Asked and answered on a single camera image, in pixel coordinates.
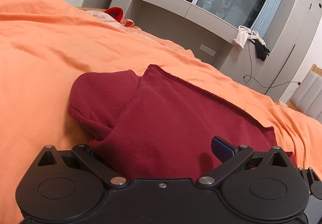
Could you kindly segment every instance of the bed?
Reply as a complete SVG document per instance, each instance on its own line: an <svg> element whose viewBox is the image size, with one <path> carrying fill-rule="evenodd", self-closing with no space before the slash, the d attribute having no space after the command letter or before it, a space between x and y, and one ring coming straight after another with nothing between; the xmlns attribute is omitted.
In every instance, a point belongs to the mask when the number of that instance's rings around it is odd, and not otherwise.
<svg viewBox="0 0 322 224"><path fill-rule="evenodd" d="M322 124L276 105L242 86L192 51L138 27L105 23L62 0L0 0L0 216L22 220L15 189L43 146L67 150L91 136L66 110L73 82L87 72L132 70L141 76L150 64L231 102L295 154L298 167L322 177Z"/></svg>

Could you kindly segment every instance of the white towel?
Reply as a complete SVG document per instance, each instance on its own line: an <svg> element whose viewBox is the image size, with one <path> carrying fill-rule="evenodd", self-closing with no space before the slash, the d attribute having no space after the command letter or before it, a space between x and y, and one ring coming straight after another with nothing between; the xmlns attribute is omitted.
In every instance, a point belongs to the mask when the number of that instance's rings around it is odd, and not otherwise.
<svg viewBox="0 0 322 224"><path fill-rule="evenodd" d="M244 45L247 41L247 39L250 40L259 40L259 42L266 47L266 43L263 41L263 39L259 36L257 31L253 31L252 29L249 29L245 26L239 26L238 27L238 33L236 38L232 41L233 45L236 45L239 50L244 49Z"/></svg>

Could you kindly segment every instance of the screw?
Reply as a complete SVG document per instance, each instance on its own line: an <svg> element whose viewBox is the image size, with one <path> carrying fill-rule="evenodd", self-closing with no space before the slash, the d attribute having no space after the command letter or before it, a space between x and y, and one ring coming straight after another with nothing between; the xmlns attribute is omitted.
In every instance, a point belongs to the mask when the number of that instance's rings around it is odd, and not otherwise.
<svg viewBox="0 0 322 224"><path fill-rule="evenodd" d="M199 182L203 185L210 185L210 184L213 184L215 182L215 179L212 178L212 177L208 177L208 176L205 176L205 177L201 177L199 179Z"/></svg>
<svg viewBox="0 0 322 224"><path fill-rule="evenodd" d="M114 185L123 185L126 182L126 178L124 177L114 177L111 178L111 183Z"/></svg>
<svg viewBox="0 0 322 224"><path fill-rule="evenodd" d="M160 188L166 188L166 187L167 187L167 184L166 184L166 183L160 183L160 184L159 184L159 187L160 187Z"/></svg>

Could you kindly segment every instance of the power cord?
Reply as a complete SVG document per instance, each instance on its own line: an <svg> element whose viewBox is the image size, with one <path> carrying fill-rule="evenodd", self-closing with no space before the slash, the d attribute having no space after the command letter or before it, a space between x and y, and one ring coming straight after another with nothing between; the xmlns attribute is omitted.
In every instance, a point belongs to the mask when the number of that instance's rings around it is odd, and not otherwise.
<svg viewBox="0 0 322 224"><path fill-rule="evenodd" d="M253 76L252 76L252 72L253 72L253 64L252 64L252 57L251 57L251 50L250 50L250 43L251 43L251 34L252 34L252 32L253 32L253 30L251 31L251 33L249 34L249 43L248 43L248 53L249 53L249 59L250 59L250 61L251 61L251 75L245 75L243 78L244 78L244 82L245 83L249 83L249 81L251 80L251 79L254 79L254 81L256 81L261 87L263 87L263 88L265 88L265 89L271 89L271 88L275 88L275 87L279 87L279 86L282 86L282 85L284 85L284 84L288 84L288 83L297 83L297 85L300 85L301 83L300 82L297 82L297 81L288 81L288 82L285 82L285 83L281 83L281 84L278 84L278 85L276 85L276 86L269 86L269 87L265 87L265 86L263 86L263 85L261 85L260 83L259 83L259 81L257 81Z"/></svg>

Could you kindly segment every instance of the maroon garment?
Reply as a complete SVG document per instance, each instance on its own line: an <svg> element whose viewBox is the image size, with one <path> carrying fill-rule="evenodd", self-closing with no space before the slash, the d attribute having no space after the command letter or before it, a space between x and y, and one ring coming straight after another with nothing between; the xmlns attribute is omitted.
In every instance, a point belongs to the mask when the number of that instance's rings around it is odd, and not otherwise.
<svg viewBox="0 0 322 224"><path fill-rule="evenodd" d="M131 70L81 75L68 113L94 135L93 151L130 179L197 179L221 164L211 152L214 136L255 151L276 145L273 127L157 65L142 77Z"/></svg>

